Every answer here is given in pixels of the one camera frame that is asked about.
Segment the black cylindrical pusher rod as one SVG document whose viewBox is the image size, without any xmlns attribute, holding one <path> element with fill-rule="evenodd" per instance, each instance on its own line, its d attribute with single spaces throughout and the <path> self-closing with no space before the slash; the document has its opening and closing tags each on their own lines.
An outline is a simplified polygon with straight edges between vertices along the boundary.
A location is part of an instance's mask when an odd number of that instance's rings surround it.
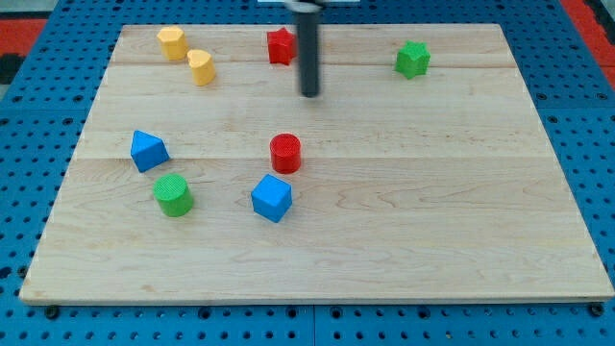
<svg viewBox="0 0 615 346">
<path fill-rule="evenodd" d="M 307 98 L 320 94 L 320 15 L 322 6 L 311 1 L 286 0 L 295 20 L 300 93 Z"/>
</svg>

